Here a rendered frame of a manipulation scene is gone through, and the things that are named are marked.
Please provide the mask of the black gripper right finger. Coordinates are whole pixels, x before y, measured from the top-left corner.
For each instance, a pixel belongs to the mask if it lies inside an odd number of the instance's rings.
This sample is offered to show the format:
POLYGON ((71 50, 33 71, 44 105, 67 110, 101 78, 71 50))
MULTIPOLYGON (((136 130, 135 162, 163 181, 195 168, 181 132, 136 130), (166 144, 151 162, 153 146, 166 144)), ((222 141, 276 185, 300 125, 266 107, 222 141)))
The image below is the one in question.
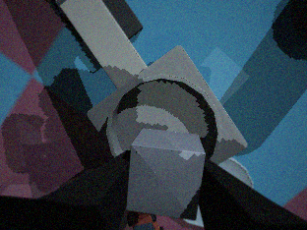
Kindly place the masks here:
POLYGON ((199 208, 205 230, 307 230, 307 221, 206 157, 199 208))

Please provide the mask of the grey balance beam with pans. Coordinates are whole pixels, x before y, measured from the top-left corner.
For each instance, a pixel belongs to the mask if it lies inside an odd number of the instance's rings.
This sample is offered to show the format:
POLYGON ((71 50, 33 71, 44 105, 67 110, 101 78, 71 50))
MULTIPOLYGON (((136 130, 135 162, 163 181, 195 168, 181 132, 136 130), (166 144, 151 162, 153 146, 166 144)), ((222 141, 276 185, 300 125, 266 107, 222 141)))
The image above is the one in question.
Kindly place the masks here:
POLYGON ((143 25, 125 0, 47 0, 117 90, 88 118, 113 157, 143 128, 196 134, 216 165, 248 144, 181 45, 147 66, 129 40, 143 25))

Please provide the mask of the grey round dish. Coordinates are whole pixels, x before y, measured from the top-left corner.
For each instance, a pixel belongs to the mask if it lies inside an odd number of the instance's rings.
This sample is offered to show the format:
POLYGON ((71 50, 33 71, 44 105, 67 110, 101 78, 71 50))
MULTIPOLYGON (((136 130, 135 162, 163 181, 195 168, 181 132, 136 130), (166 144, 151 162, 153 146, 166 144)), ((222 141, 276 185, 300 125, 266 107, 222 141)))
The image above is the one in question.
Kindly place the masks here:
MULTIPOLYGON (((240 181, 242 181, 243 183, 245 183, 246 185, 248 185, 253 190, 253 183, 248 170, 235 158, 230 157, 229 159, 223 161, 218 166, 227 171, 228 173, 230 173, 231 175, 233 175, 234 177, 236 177, 237 179, 239 179, 240 181)), ((185 219, 183 220, 186 221, 187 223, 192 223, 195 225, 205 227, 199 206, 198 206, 196 221, 185 220, 185 219)))

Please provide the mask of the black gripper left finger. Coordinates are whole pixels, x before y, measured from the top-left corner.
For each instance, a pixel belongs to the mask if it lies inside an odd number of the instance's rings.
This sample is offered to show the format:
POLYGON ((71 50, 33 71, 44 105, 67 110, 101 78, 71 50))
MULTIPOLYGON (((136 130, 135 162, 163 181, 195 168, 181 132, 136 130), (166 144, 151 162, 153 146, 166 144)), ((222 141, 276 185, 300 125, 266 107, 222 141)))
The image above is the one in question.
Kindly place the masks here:
POLYGON ((38 199, 0 195, 0 230, 118 230, 130 150, 38 199))

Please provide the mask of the grey cube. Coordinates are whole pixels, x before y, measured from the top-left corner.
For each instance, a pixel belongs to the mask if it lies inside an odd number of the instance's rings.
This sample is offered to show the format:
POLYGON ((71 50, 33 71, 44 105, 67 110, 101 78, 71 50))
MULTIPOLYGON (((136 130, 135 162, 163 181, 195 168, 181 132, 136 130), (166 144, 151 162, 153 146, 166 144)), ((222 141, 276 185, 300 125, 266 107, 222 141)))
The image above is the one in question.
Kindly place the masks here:
POLYGON ((196 221, 205 156, 196 134, 143 128, 131 143, 126 210, 196 221))

